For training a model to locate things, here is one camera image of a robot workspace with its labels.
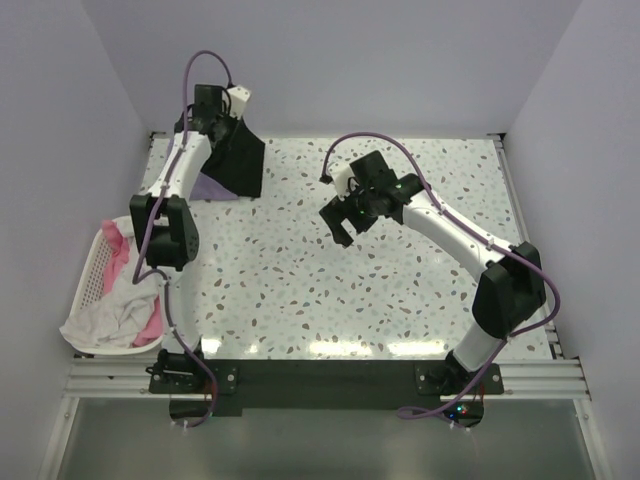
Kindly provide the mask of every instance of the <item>gray wall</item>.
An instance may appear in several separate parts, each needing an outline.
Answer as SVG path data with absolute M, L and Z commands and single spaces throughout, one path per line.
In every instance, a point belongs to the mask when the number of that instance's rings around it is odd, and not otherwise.
M 254 90 L 261 133 L 504 132 L 580 0 L 83 0 L 152 129 L 180 111 L 187 58 L 210 48 Z M 224 81 L 212 60 L 194 78 Z
M 0 469 L 34 478 L 70 349 L 90 240 L 125 213 L 146 131 L 76 0 L 8 0 L 0 15 Z
M 506 142 L 616 478 L 640 470 L 638 25 L 637 0 L 584 0 Z

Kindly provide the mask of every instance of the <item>tabletop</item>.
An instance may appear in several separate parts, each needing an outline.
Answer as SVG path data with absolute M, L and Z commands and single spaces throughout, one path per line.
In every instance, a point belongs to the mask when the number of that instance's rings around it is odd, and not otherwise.
M 347 249 L 332 241 L 318 214 L 335 196 L 318 181 L 332 141 L 267 138 L 261 198 L 189 202 L 200 233 L 193 311 L 208 358 L 440 359 L 474 321 L 476 284 L 428 238 L 381 219 L 361 235 L 350 230 Z M 450 205 L 519 243 L 492 140 L 400 141 Z M 158 177 L 167 144 L 154 137 L 141 191 Z M 334 160 L 376 149 L 399 177 L 411 172 L 377 139 L 348 140 Z M 499 358 L 550 359 L 544 329 L 513 339 Z

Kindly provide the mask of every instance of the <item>folded cloth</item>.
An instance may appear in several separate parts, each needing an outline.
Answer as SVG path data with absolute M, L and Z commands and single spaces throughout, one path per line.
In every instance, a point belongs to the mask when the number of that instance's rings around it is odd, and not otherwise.
M 105 295 L 71 315 L 60 333 L 77 348 L 145 345 L 162 334 L 160 279 L 150 275 L 137 285 L 132 283 L 138 251 L 130 243 L 130 218 L 118 219 L 115 225 L 106 222 L 105 227 L 104 235 L 114 250 L 104 272 Z

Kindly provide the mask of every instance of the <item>purple cable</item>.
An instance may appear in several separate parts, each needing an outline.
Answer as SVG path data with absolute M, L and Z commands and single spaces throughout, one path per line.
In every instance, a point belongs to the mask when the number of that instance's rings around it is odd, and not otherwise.
M 551 320 L 553 320 L 556 317 L 556 315 L 558 314 L 558 311 L 560 311 L 561 301 L 560 301 L 560 292 L 558 291 L 558 288 L 556 287 L 556 285 L 553 282 L 553 280 L 551 280 L 551 278 L 546 273 L 544 273 L 540 268 L 538 268 L 533 263 L 531 263 L 528 260 L 516 255 L 515 253 L 513 253 L 510 250 L 504 249 L 504 248 L 502 248 L 502 247 L 500 247 L 498 245 L 495 245 L 495 244 L 491 244 L 489 242 L 489 240 L 487 238 L 485 238 L 483 235 L 480 235 L 478 232 L 476 232 L 471 227 L 469 227 L 467 224 L 462 222 L 460 219 L 458 219 L 455 215 L 453 215 L 448 210 L 444 210 L 442 208 L 442 204 L 440 203 L 440 201 L 438 201 L 438 199 L 434 195 L 433 190 L 431 189 L 431 185 L 429 184 L 429 182 L 427 182 L 427 179 L 422 174 L 422 171 L 420 170 L 420 167 L 418 166 L 418 163 L 413 158 L 413 155 L 411 155 L 411 152 L 409 152 L 409 150 L 407 150 L 407 148 L 404 145 L 402 145 L 400 142 L 398 142 L 396 139 L 394 139 L 392 137 L 389 137 L 387 135 L 384 135 L 384 134 L 381 134 L 381 133 L 375 133 L 375 132 L 355 132 L 355 133 L 349 133 L 347 135 L 344 135 L 344 136 L 338 138 L 335 142 L 333 142 L 331 144 L 331 146 L 329 147 L 329 149 L 327 150 L 327 154 L 324 157 L 324 162 L 322 164 L 322 175 L 327 175 L 328 174 L 327 167 L 329 166 L 329 157 L 333 153 L 333 150 L 340 143 L 342 143 L 343 141 L 348 140 L 349 138 L 354 138 L 354 137 L 379 138 L 381 140 L 385 140 L 385 141 L 391 143 L 392 145 L 396 146 L 407 157 L 407 159 L 409 160 L 409 162 L 413 166 L 414 170 L 416 171 L 416 175 L 418 175 L 418 178 L 420 179 L 420 183 L 422 184 L 422 187 L 424 188 L 425 192 L 427 193 L 427 195 L 428 195 L 429 199 L 431 200 L 431 202 L 433 203 L 433 205 L 445 217 L 447 217 L 455 225 L 460 227 L 464 232 L 466 232 L 468 235 L 470 235 L 471 237 L 473 237 L 476 240 L 478 240 L 480 243 L 482 243 L 486 247 L 491 248 L 491 249 L 495 250 L 496 252 L 498 252 L 498 253 L 506 256 L 506 257 L 509 257 L 509 258 L 515 260 L 516 262 L 519 262 L 520 264 L 524 265 L 525 267 L 529 268 L 530 270 L 535 272 L 537 275 L 539 275 L 542 278 L 542 280 L 549 286 L 549 288 L 551 289 L 551 291 L 553 293 L 554 299 L 555 299 L 555 302 L 554 302 L 554 305 L 553 305 L 553 310 L 551 311 L 551 313 L 546 318 L 544 318 L 543 320 L 541 320 L 541 321 L 539 321 L 537 323 L 534 323 L 533 325 L 529 325 L 528 327 L 524 327 L 524 328 L 521 328 L 520 330 L 516 330 L 515 332 L 512 332 L 509 335 L 510 337 L 517 337 L 518 335 L 522 335 L 523 333 L 527 333 L 527 332 L 529 332 L 529 331 L 531 331 L 531 330 L 533 330 L 535 328 L 538 328 L 538 327 L 541 327 L 543 325 L 546 325 L 547 323 L 549 323 Z M 441 415 L 445 410 L 447 410 L 448 408 L 454 406 L 458 401 L 460 401 L 460 399 L 462 397 L 464 397 L 467 393 L 469 393 L 469 391 L 471 391 L 471 389 L 480 381 L 482 376 L 489 369 L 489 367 L 491 366 L 491 363 L 496 359 L 496 357 L 502 351 L 502 349 L 505 347 L 506 344 L 507 344 L 506 340 L 503 340 L 502 342 L 500 342 L 500 344 L 498 344 L 498 347 L 496 348 L 496 350 L 491 354 L 491 356 L 487 359 L 487 361 L 480 368 L 480 370 L 478 370 L 478 372 L 471 379 L 471 381 L 467 384 L 467 386 L 464 389 L 462 389 L 462 391 L 458 395 L 456 395 L 456 397 L 453 400 L 447 402 L 446 404 L 444 404 L 441 407 L 438 407 L 438 408 L 436 408 L 434 410 L 428 410 L 426 408 L 413 407 L 413 406 L 401 407 L 397 411 L 398 417 L 403 419 L 403 420 L 414 420 L 414 419 L 418 419 L 418 418 L 429 418 L 429 417 L 434 417 L 434 416 Z
M 188 128 L 189 105 L 188 105 L 188 95 L 187 95 L 187 88 L 189 84 L 189 72 L 191 71 L 191 66 L 193 65 L 193 62 L 196 60 L 196 58 L 198 58 L 201 55 L 211 55 L 217 58 L 220 61 L 220 63 L 222 63 L 222 66 L 227 72 L 228 86 L 232 85 L 231 72 L 229 71 L 229 67 L 227 66 L 226 62 L 222 59 L 222 57 L 217 53 L 212 52 L 211 50 L 200 50 L 194 53 L 189 59 L 189 61 L 187 62 L 187 66 L 184 71 L 184 76 L 182 77 L 182 125 L 183 125 L 183 128 L 182 128 L 181 148 L 178 149 L 175 157 L 173 157 L 173 160 L 171 160 L 171 163 L 169 164 L 169 168 L 167 168 L 167 173 L 163 178 L 163 185 L 160 187 L 160 193 L 158 194 L 158 199 L 155 201 L 155 203 L 153 204 L 153 207 L 151 208 L 151 212 L 149 214 L 149 220 L 147 221 L 144 237 L 142 239 L 142 245 L 140 247 L 140 255 L 138 257 L 138 261 L 136 262 L 136 268 L 133 272 L 134 285 L 137 285 L 146 277 L 154 273 L 159 274 L 163 278 L 164 305 L 165 305 L 165 311 L 167 314 L 167 323 L 169 324 L 169 328 L 171 328 L 171 332 L 173 333 L 174 337 L 176 338 L 176 340 L 178 341 L 182 349 L 207 374 L 207 376 L 211 380 L 211 385 L 214 388 L 214 391 L 212 392 L 212 396 L 211 396 L 211 403 L 209 404 L 207 413 L 205 413 L 201 418 L 199 418 L 195 422 L 187 423 L 186 426 L 188 428 L 193 428 L 193 427 L 197 427 L 198 425 L 201 425 L 213 413 L 213 410 L 215 408 L 215 405 L 218 399 L 218 382 L 216 380 L 215 375 L 209 369 L 209 367 L 207 367 L 207 365 L 202 360 L 200 360 L 195 353 L 193 353 L 193 351 L 189 348 L 189 346 L 186 343 L 184 343 L 184 340 L 182 340 L 182 337 L 180 336 L 180 334 L 176 329 L 176 325 L 173 322 L 173 319 L 171 318 L 171 312 L 169 310 L 169 277 L 167 276 L 167 274 L 164 273 L 162 270 L 158 270 L 156 268 L 153 268 L 148 272 L 145 272 L 143 275 L 140 275 L 140 271 L 142 270 L 142 263 L 144 262 L 144 257 L 146 256 L 147 249 L 149 248 L 149 242 L 151 241 L 151 232 L 153 230 L 153 222 L 158 214 L 160 205 L 162 205 L 162 201 L 164 200 L 165 194 L 167 193 L 167 189 L 169 188 L 168 184 L 169 184 L 169 180 L 171 180 L 171 175 L 173 174 L 173 171 L 176 165 L 178 164 L 178 161 L 180 160 L 180 157 L 182 156 L 182 153 L 184 152 L 184 148 L 187 145 L 187 141 L 189 139 L 189 128 Z M 169 157 L 169 154 L 171 153 L 172 148 L 173 148 L 173 137 L 171 138 L 169 142 L 169 147 L 167 148 L 167 158 Z

